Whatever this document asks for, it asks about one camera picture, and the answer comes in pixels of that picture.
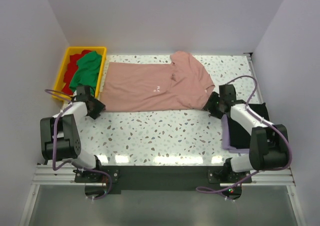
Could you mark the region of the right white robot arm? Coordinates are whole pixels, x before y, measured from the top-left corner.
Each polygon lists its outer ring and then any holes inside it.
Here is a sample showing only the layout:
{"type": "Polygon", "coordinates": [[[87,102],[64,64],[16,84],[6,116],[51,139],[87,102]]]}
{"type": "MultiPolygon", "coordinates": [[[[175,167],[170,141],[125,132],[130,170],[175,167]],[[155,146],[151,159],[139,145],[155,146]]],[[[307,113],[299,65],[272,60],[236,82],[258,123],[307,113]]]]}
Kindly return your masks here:
{"type": "Polygon", "coordinates": [[[244,100],[238,100],[232,84],[220,85],[219,92],[212,92],[203,109],[218,119],[226,115],[250,135],[249,153],[226,161],[228,167],[222,175],[227,182],[235,182],[241,172],[277,171],[290,166],[292,151],[287,128],[265,120],[244,100]]]}

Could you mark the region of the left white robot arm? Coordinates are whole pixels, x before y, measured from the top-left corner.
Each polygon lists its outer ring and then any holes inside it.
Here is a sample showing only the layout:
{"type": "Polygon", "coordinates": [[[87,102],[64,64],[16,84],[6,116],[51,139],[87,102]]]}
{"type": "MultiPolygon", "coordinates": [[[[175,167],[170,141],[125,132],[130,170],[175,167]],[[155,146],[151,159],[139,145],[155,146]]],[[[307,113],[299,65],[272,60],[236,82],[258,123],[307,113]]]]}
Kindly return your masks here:
{"type": "Polygon", "coordinates": [[[59,170],[66,164],[85,170],[86,177],[99,182],[104,176],[101,162],[94,154],[82,149],[78,124],[90,117],[97,119],[106,106],[95,98],[89,85],[80,85],[67,106],[58,114],[40,120],[41,154],[52,161],[52,169],[59,170]]]}

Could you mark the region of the pink t shirt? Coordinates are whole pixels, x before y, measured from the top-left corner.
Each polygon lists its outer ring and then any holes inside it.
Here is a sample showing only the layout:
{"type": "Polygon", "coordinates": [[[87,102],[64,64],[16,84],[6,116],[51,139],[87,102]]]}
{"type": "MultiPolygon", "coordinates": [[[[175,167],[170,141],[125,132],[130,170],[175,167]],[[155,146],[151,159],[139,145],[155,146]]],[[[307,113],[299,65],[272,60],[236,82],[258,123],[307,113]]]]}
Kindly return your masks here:
{"type": "Polygon", "coordinates": [[[100,101],[108,112],[202,110],[215,84],[190,53],[177,51],[169,64],[109,63],[100,101]]]}

